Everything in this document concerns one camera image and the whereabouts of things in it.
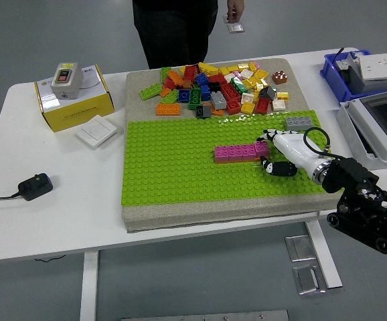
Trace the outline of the person's left hand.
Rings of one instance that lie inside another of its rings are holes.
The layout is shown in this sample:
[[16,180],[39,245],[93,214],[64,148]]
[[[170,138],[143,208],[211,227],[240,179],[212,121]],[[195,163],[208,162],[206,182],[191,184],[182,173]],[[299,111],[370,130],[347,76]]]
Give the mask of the person's left hand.
[[227,0],[227,21],[238,23],[245,9],[244,0]]

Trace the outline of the robot right hand white shell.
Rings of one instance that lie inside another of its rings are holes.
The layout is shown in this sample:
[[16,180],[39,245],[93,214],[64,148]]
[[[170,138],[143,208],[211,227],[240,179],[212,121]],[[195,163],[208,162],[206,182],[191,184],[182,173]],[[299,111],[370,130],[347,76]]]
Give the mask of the robot right hand white shell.
[[331,159],[319,156],[303,141],[304,135],[292,130],[267,129],[256,140],[269,140],[279,150],[287,161],[273,162],[265,156],[260,158],[263,168],[270,175],[278,177],[293,177],[299,169],[305,169],[309,178],[320,185],[331,164]]

